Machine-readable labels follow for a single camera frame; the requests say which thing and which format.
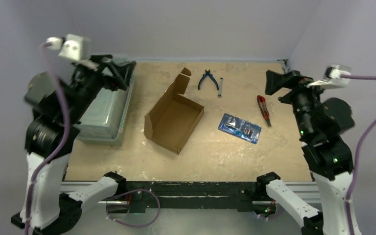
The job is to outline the red black utility knife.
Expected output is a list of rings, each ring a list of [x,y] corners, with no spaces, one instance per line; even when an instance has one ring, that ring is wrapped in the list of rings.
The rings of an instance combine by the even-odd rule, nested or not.
[[[270,122],[270,114],[269,114],[268,109],[267,109],[265,98],[261,95],[258,95],[257,96],[257,102],[258,102],[260,112],[261,112],[264,120],[266,121],[267,126],[271,127],[272,125],[271,125],[271,122]]]

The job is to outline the blue blister pack item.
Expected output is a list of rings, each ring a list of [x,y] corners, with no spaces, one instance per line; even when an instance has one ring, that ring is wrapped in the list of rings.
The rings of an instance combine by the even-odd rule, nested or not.
[[[260,126],[227,113],[223,115],[218,129],[253,144],[257,144],[261,133]]]

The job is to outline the brown cardboard express box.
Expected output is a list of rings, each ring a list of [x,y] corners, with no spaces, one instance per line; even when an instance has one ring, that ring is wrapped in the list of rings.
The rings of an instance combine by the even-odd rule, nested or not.
[[[180,154],[200,122],[205,107],[187,97],[191,71],[183,68],[144,116],[144,135],[155,144]]]

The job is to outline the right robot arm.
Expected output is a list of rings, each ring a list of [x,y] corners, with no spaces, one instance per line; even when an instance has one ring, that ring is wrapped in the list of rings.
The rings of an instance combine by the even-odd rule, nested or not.
[[[315,81],[296,70],[286,74],[266,72],[266,95],[273,95],[282,88],[289,90],[279,97],[279,102],[293,108],[303,155],[318,187],[321,209],[311,207],[274,172],[257,177],[253,195],[280,204],[304,235],[361,233],[350,196],[351,182],[355,178],[353,155],[341,138],[355,125],[352,110],[339,98],[320,99],[326,89],[345,86],[338,82],[339,73],[338,69],[330,67],[325,80]]]

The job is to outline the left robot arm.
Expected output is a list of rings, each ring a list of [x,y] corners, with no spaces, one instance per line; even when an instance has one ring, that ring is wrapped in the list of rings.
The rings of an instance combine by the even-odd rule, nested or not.
[[[92,55],[86,62],[73,64],[69,82],[49,72],[30,80],[24,96],[33,113],[24,144],[27,188],[22,210],[11,217],[11,223],[27,235],[63,234],[99,201],[125,197],[126,179],[114,172],[70,193],[62,193],[61,184],[82,116],[101,90],[128,90],[136,64],[119,62],[110,54]]]

